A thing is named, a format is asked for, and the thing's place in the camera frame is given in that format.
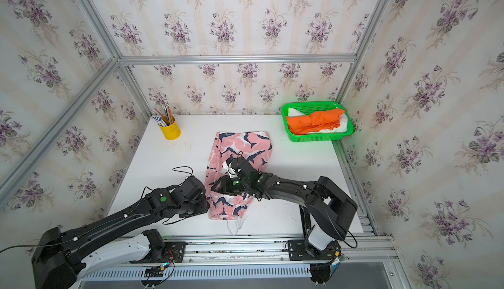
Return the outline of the pink shark print garment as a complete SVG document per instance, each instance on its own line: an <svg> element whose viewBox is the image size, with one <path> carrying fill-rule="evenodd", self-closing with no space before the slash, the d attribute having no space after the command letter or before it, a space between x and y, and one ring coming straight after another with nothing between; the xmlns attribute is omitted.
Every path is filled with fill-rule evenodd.
<svg viewBox="0 0 504 289"><path fill-rule="evenodd" d="M233 236L238 235L242 229L248 218L248 208L255 198L249 193L225 195L219 180L237 180L231 163L239 158L244 158L257 171L263 172L271 155L272 141L266 131L218 132L215 135L204 182L209 204L208 214L212 220L226 222L228 232Z"/></svg>

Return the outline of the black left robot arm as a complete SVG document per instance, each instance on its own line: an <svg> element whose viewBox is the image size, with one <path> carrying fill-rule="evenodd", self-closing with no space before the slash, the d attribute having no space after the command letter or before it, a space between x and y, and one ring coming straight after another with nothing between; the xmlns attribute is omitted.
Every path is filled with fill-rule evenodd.
<svg viewBox="0 0 504 289"><path fill-rule="evenodd" d="M164 241L160 233L147 230L120 242L127 233L170 219L191 218L207 212L203 183L194 176L181 184L143 190L138 201L89 225L44 232L31 259L36 288L70 288L79 278L101 268L143 259Z"/></svg>

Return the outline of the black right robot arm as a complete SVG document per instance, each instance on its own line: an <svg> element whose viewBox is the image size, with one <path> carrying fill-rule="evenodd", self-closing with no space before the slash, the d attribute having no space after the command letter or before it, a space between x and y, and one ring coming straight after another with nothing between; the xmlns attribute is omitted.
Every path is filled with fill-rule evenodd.
<svg viewBox="0 0 504 289"><path fill-rule="evenodd" d="M315 220L316 227L308 243L319 251L330 242L346 241L357 213L357 203L330 178L298 181L260 172L250 161L229 158L228 174L211 185L211 190L228 196L247 196L257 200L284 200L304 207Z"/></svg>

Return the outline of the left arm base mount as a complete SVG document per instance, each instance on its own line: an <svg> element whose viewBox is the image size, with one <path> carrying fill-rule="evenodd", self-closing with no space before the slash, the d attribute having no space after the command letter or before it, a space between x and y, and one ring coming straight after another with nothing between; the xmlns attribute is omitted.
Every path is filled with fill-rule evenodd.
<svg viewBox="0 0 504 289"><path fill-rule="evenodd" d="M181 263L185 250L185 242L165 241L157 229L145 230L141 233L148 241L149 251L131 264Z"/></svg>

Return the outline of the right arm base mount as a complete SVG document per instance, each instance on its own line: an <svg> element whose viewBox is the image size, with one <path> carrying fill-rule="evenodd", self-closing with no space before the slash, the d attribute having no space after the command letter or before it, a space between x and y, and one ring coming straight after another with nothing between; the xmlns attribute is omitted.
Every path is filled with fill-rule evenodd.
<svg viewBox="0 0 504 289"><path fill-rule="evenodd" d="M340 262L344 255L336 239L327 235L308 213L299 206L303 238L288 240L285 249L290 261L332 261Z"/></svg>

